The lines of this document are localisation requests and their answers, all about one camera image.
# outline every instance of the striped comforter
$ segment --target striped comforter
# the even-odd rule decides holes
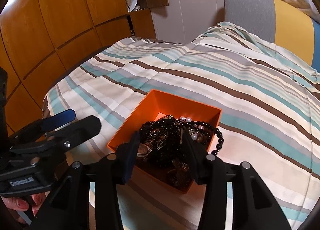
[[[126,38],[75,69],[44,99],[44,115],[72,108],[100,118],[101,133],[68,154],[91,163],[151,89],[222,109],[219,157],[249,161],[297,229],[320,195],[318,74],[297,56],[231,23],[181,45]],[[197,229],[205,186],[183,195],[138,170],[118,187],[125,229]],[[94,206],[94,184],[90,202]],[[231,229],[228,184],[226,229]]]

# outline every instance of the wooden wardrobe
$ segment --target wooden wardrobe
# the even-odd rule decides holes
[[[0,14],[0,66],[8,73],[9,135],[42,118],[50,85],[90,53],[131,35],[155,39],[149,8],[168,0],[9,0]]]

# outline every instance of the painted fingernail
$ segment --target painted fingernail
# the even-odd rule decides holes
[[[29,208],[29,204],[24,201],[23,199],[17,199],[17,206],[21,209],[28,209]]]
[[[36,195],[34,201],[35,201],[36,205],[39,205],[41,203],[41,201],[42,201],[42,196],[41,195]]]
[[[36,216],[36,214],[38,213],[38,211],[39,211],[39,209],[35,209],[35,210],[33,211],[33,215]]]

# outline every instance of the finger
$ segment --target finger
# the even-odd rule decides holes
[[[42,206],[42,203],[37,206],[32,206],[32,212],[34,216],[38,213],[41,206]]]
[[[29,208],[28,202],[24,201],[21,198],[4,198],[1,197],[5,206],[9,209],[18,210],[18,211],[27,211]]]
[[[41,205],[46,198],[45,193],[33,194],[31,197],[36,205]]]

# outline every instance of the white wall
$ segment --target white wall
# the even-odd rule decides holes
[[[224,0],[169,0],[169,6],[151,11],[157,39],[188,43],[223,21]]]

